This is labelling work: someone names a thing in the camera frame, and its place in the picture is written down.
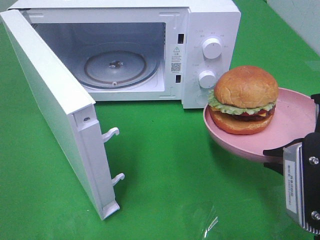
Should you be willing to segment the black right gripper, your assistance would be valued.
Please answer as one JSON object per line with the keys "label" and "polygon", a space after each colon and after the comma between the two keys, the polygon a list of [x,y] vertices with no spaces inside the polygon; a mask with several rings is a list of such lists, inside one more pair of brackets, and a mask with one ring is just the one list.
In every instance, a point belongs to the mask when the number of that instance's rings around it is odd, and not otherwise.
{"label": "black right gripper", "polygon": [[[320,94],[312,94],[310,98],[315,103],[315,129],[316,133],[320,133]],[[269,169],[285,176],[289,173],[289,164],[294,164],[295,173],[301,177],[304,175],[303,170],[303,154],[302,139],[295,139],[284,146],[263,150],[263,155],[267,157],[281,157],[282,162],[264,162],[263,165]]]}

